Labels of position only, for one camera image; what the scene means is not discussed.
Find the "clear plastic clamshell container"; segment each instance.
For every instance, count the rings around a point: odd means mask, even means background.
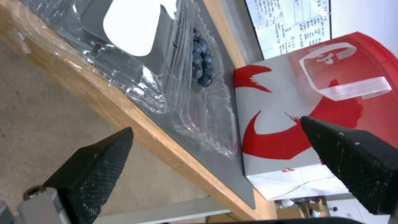
[[[153,113],[178,114],[174,116],[177,131],[200,142],[203,149],[235,154],[235,116],[223,80],[224,67],[198,5],[179,0],[174,12],[159,5],[152,50],[134,56],[115,46],[105,34],[103,20],[112,1],[25,0],[26,7],[16,7],[14,20],[24,35],[55,56],[73,65],[75,60],[83,61],[85,66],[77,69],[101,71],[105,80],[134,103]],[[207,88],[191,78],[193,28],[201,32],[213,57],[216,76]]]

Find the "blueberry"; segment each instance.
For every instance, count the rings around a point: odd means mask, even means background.
[[[193,43],[192,52],[193,52],[193,53],[201,53],[201,52],[202,52],[202,47],[199,45],[198,42],[194,42],[194,43]]]
[[[210,54],[201,53],[200,55],[201,55],[201,57],[203,58],[203,61],[204,61],[204,62],[207,62],[207,63],[212,63],[212,62],[213,62],[213,58],[211,57]]]
[[[199,41],[200,40],[200,38],[201,38],[201,34],[200,34],[200,32],[199,32],[199,30],[197,30],[197,29],[193,29],[193,40],[194,41]]]
[[[208,69],[214,69],[214,66],[213,66],[212,63],[208,63],[208,62],[203,61],[202,62],[202,68],[203,68],[203,71],[205,71],[205,70],[208,70]]]
[[[192,54],[192,64],[193,65],[200,66],[202,64],[202,61],[203,61],[203,59],[202,59],[202,57],[200,56],[199,53],[193,53]]]
[[[211,55],[210,50],[207,48],[206,52],[200,53],[200,55],[203,57],[205,54]]]
[[[207,52],[207,42],[204,39],[199,40],[199,45],[201,47],[202,52]]]
[[[192,78],[193,79],[200,79],[200,77],[202,77],[203,75],[203,70],[202,67],[200,65],[193,65],[192,66]]]
[[[213,78],[211,77],[210,74],[204,73],[202,77],[198,80],[199,85],[202,87],[209,87],[211,83],[213,82]]]
[[[202,63],[203,74],[209,74],[212,78],[216,76],[216,70],[212,63],[203,62]]]

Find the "red brush stroke design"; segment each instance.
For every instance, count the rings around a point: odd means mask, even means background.
[[[286,168],[286,169],[282,170],[282,173],[291,172],[291,171],[295,171],[295,169]]]
[[[337,85],[332,81],[330,86]],[[310,117],[335,123],[348,128],[355,128],[362,116],[362,104],[359,99],[351,98],[333,101],[322,97],[319,104],[309,114]],[[257,134],[254,129],[259,111],[249,122],[243,136],[242,149],[244,153],[268,159],[291,159],[311,147],[304,133],[300,119],[287,114],[296,125],[278,133]]]
[[[264,72],[270,72],[272,69],[259,65],[248,65],[234,71],[234,85],[238,87],[252,87],[261,91],[271,92],[269,89],[259,85],[252,80],[254,75]]]

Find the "white wall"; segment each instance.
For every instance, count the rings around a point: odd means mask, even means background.
[[[328,201],[328,208],[337,207],[337,211],[329,210],[332,217],[354,219],[366,224],[387,224],[389,215],[373,215],[359,203],[357,199]]]
[[[331,0],[332,36],[360,31],[398,56],[397,0]]]

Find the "red and white box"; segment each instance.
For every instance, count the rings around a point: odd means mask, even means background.
[[[352,33],[234,71],[245,174],[268,200],[347,193],[300,125],[311,116],[398,147],[398,60]]]

